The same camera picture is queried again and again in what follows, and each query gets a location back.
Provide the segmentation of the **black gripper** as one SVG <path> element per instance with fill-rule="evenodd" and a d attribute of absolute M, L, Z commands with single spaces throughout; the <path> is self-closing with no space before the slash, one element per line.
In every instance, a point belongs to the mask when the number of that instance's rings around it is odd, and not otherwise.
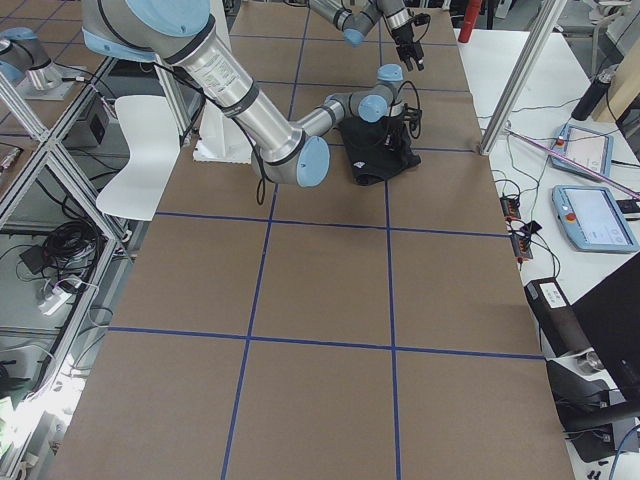
<path fill-rule="evenodd" d="M 408 71 L 414 69 L 413 60 L 418 70 L 424 69 L 424 51 L 420 43 L 421 38 L 415 39 L 413 27 L 425 25 L 423 34 L 429 29 L 430 15 L 419 13 L 412 16 L 404 25 L 391 30 L 391 36 L 396 44 L 399 59 L 404 63 Z"/>
<path fill-rule="evenodd" d="M 411 145 L 422 132 L 422 109 L 407 103 L 391 107 L 390 115 L 384 117 L 385 135 L 383 145 L 387 150 L 399 150 L 403 145 Z"/>

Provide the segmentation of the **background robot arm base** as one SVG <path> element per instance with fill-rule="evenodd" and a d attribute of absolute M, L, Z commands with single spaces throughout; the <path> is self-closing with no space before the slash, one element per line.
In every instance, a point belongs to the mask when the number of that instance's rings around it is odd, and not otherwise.
<path fill-rule="evenodd" d="M 56 65 L 27 27 L 1 32 L 1 73 L 27 100 L 62 101 L 71 89 L 66 69 Z"/>

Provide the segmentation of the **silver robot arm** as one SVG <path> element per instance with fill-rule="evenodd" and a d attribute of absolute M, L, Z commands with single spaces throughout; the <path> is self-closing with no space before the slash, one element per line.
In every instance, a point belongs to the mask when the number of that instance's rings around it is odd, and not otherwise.
<path fill-rule="evenodd" d="M 414 26 L 428 30 L 431 16 L 412 13 L 403 1 L 367 1 L 359 12 L 353 12 L 341 2 L 330 0 L 306 1 L 306 6 L 331 23 L 351 46 L 359 46 L 369 32 L 383 22 L 393 39 L 399 59 L 409 71 L 424 69 L 421 40 L 414 36 Z"/>
<path fill-rule="evenodd" d="M 405 70 L 423 69 L 424 53 L 414 27 L 428 26 L 402 1 L 370 1 L 353 12 L 337 1 L 300 4 L 332 23 L 352 46 L 384 23 L 399 63 L 379 68 L 369 90 L 333 94 L 297 122 L 288 121 L 233 56 L 217 33 L 207 1 L 85 1 L 86 46 L 113 58 L 151 63 L 160 58 L 197 83 L 221 113 L 246 132 L 254 145 L 251 164 L 264 181 L 314 187 L 328 173 L 330 152 L 324 135 L 342 123 L 402 129 L 406 106 L 401 89 Z"/>

